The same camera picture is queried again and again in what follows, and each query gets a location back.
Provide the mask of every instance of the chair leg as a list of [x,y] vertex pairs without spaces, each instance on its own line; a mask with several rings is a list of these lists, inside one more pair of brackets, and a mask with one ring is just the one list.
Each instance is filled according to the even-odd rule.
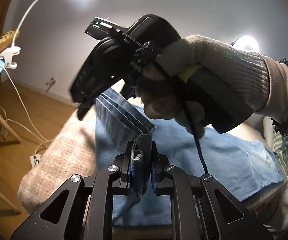
[[0,199],[4,201],[6,204],[8,204],[14,212],[16,212],[17,214],[21,214],[21,211],[13,203],[11,203],[1,192],[0,192]]
[[6,121],[0,115],[0,125],[4,127],[19,143],[23,142],[23,139],[6,123]]

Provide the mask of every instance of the gloved hand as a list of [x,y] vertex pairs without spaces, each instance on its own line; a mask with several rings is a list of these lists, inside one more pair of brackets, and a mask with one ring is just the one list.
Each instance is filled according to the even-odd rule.
[[[288,118],[288,67],[269,57],[192,35],[167,46],[156,61],[171,77],[187,66],[199,64],[223,80],[255,113],[271,116],[280,123]],[[136,94],[142,98],[147,117],[175,118],[189,131],[180,100],[152,64],[138,79]],[[187,102],[187,106],[201,138],[204,127],[200,121],[204,118],[204,109],[197,102]]]

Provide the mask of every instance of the green striped cloth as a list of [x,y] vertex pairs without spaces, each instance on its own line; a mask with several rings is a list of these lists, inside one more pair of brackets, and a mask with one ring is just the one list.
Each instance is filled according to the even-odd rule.
[[286,190],[288,193],[288,136],[282,137],[279,132],[273,131],[274,152],[278,155],[281,168],[287,179]]

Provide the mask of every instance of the hand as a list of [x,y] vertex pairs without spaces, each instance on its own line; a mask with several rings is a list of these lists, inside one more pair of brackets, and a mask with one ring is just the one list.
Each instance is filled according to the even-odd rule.
[[[261,111],[270,94],[268,69],[263,57],[251,51],[240,51],[232,46],[200,35],[192,35],[166,47],[156,61],[175,76],[187,66],[200,64],[223,80],[253,111]],[[152,119],[172,119],[187,128],[188,122],[180,100],[163,75],[149,64],[136,83],[136,94],[142,98],[144,112]],[[200,121],[204,109],[197,102],[187,102],[198,137],[204,135]]]

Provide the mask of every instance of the white clip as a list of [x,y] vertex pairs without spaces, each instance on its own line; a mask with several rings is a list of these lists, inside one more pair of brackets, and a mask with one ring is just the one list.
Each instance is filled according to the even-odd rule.
[[4,59],[5,61],[5,68],[15,69],[17,68],[17,63],[13,62],[13,56],[18,55],[19,51],[21,50],[20,47],[11,46],[10,48],[4,49],[0,53],[0,59]]

